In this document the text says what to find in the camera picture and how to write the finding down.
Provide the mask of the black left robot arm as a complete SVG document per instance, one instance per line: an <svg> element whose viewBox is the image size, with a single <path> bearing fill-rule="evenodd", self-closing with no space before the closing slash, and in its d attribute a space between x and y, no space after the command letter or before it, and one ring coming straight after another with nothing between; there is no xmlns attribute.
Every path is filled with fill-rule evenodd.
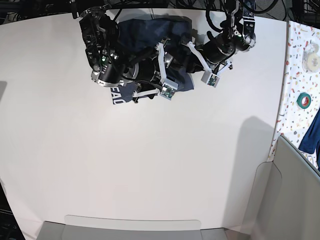
<svg viewBox="0 0 320 240"><path fill-rule="evenodd" d="M206 33L208 41L195 47L214 74L218 74L224 67L231 70L231 57L239 51L249 51L256 43L256 1L221 0L219 5L225 20L219 27L214 25L211 11L215 9L215 2L208 0L205 9L205 18L211 28Z"/></svg>

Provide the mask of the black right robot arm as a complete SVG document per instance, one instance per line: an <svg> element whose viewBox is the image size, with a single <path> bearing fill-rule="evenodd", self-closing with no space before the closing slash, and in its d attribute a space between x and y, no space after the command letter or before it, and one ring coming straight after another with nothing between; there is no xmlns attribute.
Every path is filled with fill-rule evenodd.
<svg viewBox="0 0 320 240"><path fill-rule="evenodd" d="M106 14L112 6L102 0L72 0L79 19L91 79L102 87L128 87L128 100L160 95L171 99L179 84L168 77L170 55L165 46L175 24L169 19L130 19L117 22Z"/></svg>

